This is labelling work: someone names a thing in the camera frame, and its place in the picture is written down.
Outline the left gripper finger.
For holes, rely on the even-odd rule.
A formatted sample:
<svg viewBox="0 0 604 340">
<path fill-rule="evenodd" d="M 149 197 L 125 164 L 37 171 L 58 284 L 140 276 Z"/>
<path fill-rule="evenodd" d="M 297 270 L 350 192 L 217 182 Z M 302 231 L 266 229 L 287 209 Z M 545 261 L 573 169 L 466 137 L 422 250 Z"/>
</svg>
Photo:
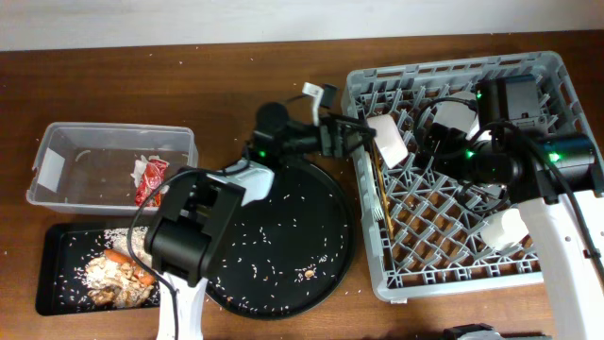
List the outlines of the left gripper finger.
<svg viewBox="0 0 604 340">
<path fill-rule="evenodd" d="M 356 150 L 361 149 L 367 151 L 374 143 L 373 138 L 363 138 L 357 141 L 352 141 L 347 144 L 347 153 L 352 155 Z"/>
<path fill-rule="evenodd" d="M 369 127 L 365 120 L 352 118 L 349 116 L 342 116 L 340 118 L 340 122 L 344 126 L 344 129 L 347 131 L 365 135 L 376 134 L 376 130 L 374 128 Z"/>
</svg>

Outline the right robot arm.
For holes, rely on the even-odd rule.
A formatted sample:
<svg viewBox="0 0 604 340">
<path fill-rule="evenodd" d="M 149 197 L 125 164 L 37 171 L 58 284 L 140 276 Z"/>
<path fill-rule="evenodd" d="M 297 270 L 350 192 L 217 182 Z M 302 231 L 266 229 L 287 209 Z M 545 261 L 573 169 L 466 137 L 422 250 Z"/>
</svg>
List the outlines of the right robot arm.
<svg viewBox="0 0 604 340">
<path fill-rule="evenodd" d="M 603 167 L 585 133 L 553 133 L 535 76 L 482 80 L 459 104 L 475 133 L 434 121 L 432 99 L 413 123 L 418 149 L 466 187 L 495 184 L 528 228 L 561 339 L 603 336 Z"/>
</svg>

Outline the red snack wrapper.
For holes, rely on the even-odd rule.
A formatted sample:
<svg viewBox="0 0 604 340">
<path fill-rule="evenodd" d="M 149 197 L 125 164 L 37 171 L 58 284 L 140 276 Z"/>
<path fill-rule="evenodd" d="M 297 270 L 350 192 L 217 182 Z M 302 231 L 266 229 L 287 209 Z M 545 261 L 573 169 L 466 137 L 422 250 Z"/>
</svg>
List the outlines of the red snack wrapper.
<svg viewBox="0 0 604 340">
<path fill-rule="evenodd" d="M 136 188 L 135 204 L 138 207 L 141 207 L 150 194 L 163 183 L 169 165 L 167 161 L 164 163 L 150 161 L 146 165 L 140 186 Z"/>
</svg>

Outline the white plastic fork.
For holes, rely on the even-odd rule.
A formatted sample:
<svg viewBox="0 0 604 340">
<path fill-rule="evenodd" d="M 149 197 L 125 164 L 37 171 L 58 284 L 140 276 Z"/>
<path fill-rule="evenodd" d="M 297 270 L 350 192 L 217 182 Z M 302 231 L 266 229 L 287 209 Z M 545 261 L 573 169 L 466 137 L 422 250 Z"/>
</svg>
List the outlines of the white plastic fork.
<svg viewBox="0 0 604 340">
<path fill-rule="evenodd" d="M 369 178 L 369 192 L 373 198 L 372 216 L 373 219 L 377 222 L 384 219 L 384 213 L 381 208 L 381 203 L 378 197 L 371 157 L 367 151 L 364 152 L 364 158 L 366 161 L 366 171 Z"/>
</svg>

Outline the white paper cup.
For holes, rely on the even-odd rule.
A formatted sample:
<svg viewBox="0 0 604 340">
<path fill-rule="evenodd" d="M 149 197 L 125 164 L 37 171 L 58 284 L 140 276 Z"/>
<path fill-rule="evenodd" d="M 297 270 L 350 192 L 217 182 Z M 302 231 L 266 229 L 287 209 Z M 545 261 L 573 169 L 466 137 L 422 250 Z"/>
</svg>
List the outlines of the white paper cup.
<svg viewBox="0 0 604 340">
<path fill-rule="evenodd" d="M 528 228 L 517 208 L 496 212 L 484 219 L 480 237 L 490 248 L 500 251 L 522 241 L 528 234 Z"/>
</svg>

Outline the wooden chopstick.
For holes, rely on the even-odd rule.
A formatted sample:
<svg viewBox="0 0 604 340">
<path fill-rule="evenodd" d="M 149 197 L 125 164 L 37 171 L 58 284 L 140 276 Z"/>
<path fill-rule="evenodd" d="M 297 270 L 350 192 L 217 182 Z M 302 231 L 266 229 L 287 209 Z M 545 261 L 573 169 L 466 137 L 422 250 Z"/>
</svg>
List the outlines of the wooden chopstick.
<svg viewBox="0 0 604 340">
<path fill-rule="evenodd" d="M 377 184 L 378 190 L 381 198 L 381 205 L 384 214 L 384 221 L 387 228 L 387 233 L 390 240 L 394 239 L 394 227 L 391 221 L 391 216 L 389 214 L 389 201 L 386 196 L 385 185 L 383 181 L 382 171 L 381 171 L 381 162 L 380 156 L 378 154 L 378 146 L 375 142 L 371 143 L 372 157 L 373 157 L 373 165 L 377 173 Z"/>
</svg>

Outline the pink bowl with food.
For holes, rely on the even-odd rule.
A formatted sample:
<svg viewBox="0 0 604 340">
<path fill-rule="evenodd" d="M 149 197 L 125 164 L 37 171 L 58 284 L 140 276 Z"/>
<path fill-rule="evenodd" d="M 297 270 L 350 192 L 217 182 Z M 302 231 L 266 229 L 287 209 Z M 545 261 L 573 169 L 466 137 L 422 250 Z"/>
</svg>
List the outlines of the pink bowl with food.
<svg viewBox="0 0 604 340">
<path fill-rule="evenodd" d="M 389 169 L 395 168 L 409 156 L 409 150 L 391 115 L 370 117 L 367 119 L 367 124 L 376 131 L 374 141 L 379 154 Z"/>
</svg>

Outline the orange carrot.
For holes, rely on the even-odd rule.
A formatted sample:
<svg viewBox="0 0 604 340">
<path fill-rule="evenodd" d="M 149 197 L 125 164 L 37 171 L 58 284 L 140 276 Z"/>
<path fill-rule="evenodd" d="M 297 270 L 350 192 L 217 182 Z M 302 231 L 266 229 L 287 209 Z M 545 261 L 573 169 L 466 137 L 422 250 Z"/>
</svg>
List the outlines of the orange carrot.
<svg viewBox="0 0 604 340">
<path fill-rule="evenodd" d="M 106 249 L 104 255 L 108 260 L 118 263 L 121 266 L 126 264 L 126 269 L 131 270 L 133 276 L 143 285 L 149 286 L 155 283 L 156 279 L 147 271 L 143 270 L 134 260 L 128 256 L 115 251 Z"/>
</svg>

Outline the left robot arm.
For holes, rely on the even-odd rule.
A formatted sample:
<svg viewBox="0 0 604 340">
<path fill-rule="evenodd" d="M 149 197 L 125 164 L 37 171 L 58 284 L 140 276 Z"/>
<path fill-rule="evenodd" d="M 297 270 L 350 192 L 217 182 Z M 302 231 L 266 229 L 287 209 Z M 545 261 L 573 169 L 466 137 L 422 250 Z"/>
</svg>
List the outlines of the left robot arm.
<svg viewBox="0 0 604 340">
<path fill-rule="evenodd" d="M 269 102 L 239 161 L 182 167 L 160 184 L 144 239 L 145 270 L 160 288 L 159 338 L 200 338 L 206 298 L 259 319 L 325 300 L 352 263 L 356 220 L 341 185 L 308 155 L 345 158 L 375 136 L 363 120 L 327 113 L 304 124 Z"/>
</svg>

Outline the white tissue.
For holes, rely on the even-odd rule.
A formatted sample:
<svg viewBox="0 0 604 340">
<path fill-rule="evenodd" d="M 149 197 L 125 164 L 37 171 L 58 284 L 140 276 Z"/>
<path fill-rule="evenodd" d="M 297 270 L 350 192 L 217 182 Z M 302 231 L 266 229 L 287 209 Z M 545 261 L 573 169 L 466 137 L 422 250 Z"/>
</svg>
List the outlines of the white tissue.
<svg viewBox="0 0 604 340">
<path fill-rule="evenodd" d="M 164 163 L 164 160 L 162 160 L 159 156 L 149 156 L 148 158 L 146 158 L 145 156 L 141 156 L 139 160 L 135 160 L 134 169 L 130 176 L 132 177 L 134 186 L 136 188 L 140 186 L 143 173 L 146 170 L 146 165 L 150 161 Z"/>
</svg>

